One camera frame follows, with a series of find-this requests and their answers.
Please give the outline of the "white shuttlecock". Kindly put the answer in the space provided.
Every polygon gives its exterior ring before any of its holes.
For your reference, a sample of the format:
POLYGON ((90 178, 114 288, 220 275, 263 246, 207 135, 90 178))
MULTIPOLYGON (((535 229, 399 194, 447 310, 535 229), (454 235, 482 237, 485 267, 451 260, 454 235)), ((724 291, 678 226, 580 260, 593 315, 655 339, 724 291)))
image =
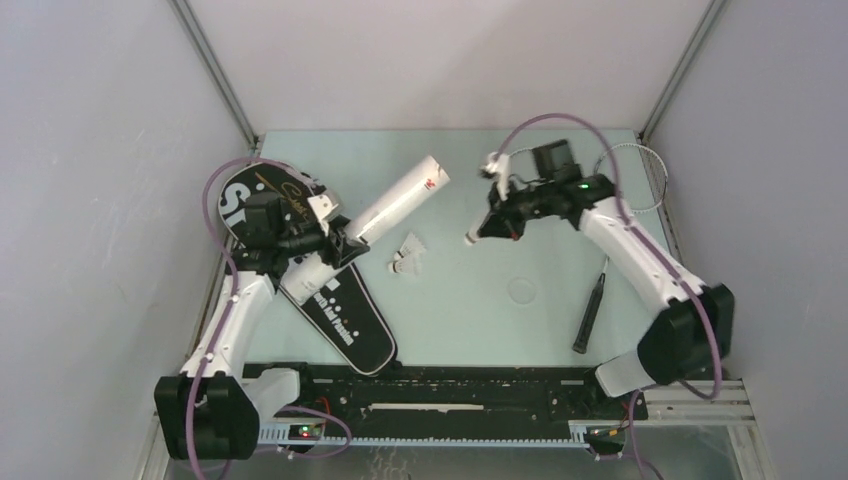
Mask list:
POLYGON ((468 246, 473 246, 481 240, 478 229, 469 229, 465 234, 464 242, 468 246))
POLYGON ((395 259, 388 264, 388 270, 394 274, 419 275, 421 273, 421 260, 418 256, 395 259))
POLYGON ((409 232, 401 247, 395 251, 393 258, 395 260, 402 260, 407 257, 421 255, 426 251, 426 246, 423 244, 421 239, 414 232, 409 232))

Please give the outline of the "white shuttlecock tube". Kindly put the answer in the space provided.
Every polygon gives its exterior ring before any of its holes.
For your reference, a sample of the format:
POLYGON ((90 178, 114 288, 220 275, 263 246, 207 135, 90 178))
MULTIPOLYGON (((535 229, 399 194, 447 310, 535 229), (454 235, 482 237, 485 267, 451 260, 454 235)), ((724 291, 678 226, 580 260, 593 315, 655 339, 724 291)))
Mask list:
MULTIPOLYGON (((427 156, 344 228, 371 247, 449 181, 446 170, 427 156)), ((310 254, 283 275, 281 287, 294 304, 302 305, 344 268, 334 269, 319 254, 310 254)))

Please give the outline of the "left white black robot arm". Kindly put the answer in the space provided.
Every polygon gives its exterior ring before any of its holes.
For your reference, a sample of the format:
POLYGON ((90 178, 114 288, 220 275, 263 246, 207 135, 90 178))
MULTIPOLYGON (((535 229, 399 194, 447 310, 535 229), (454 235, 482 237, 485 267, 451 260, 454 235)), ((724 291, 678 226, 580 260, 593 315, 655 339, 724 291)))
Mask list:
POLYGON ((154 401, 168 453, 176 460, 245 460, 256 450, 260 428, 282 412, 304 416, 315 388, 297 370, 271 368, 243 382, 246 349, 260 315, 279 294, 290 259, 316 253, 339 257, 340 202, 333 193, 306 200, 314 220, 287 219, 283 198, 263 193, 245 205, 248 231, 224 251, 223 293, 197 349, 178 374, 161 377, 154 401))

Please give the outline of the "white shuttlecock bottom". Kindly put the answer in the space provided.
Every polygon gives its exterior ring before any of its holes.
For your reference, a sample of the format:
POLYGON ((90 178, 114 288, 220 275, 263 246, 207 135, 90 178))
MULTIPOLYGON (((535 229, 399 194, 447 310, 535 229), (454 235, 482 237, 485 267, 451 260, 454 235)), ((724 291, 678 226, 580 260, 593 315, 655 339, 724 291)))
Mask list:
POLYGON ((468 246, 473 246, 481 240, 478 229, 469 229, 465 234, 464 242, 468 246))

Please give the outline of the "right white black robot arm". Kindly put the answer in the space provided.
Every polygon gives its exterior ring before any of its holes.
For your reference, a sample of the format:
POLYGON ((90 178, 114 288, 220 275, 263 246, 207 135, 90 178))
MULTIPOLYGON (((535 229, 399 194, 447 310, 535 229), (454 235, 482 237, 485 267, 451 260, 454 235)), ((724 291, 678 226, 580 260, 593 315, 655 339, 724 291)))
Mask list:
POLYGON ((583 173, 565 140, 533 149, 538 180, 517 186, 511 156, 491 153, 480 167, 491 180, 488 212, 467 240, 517 241, 528 221, 555 216, 597 245, 632 285, 654 319, 636 347, 594 368, 581 392, 585 411, 606 418, 622 395, 681 381, 701 368, 721 373, 729 351, 735 299, 723 284, 709 286, 677 262, 638 222, 616 184, 583 173))

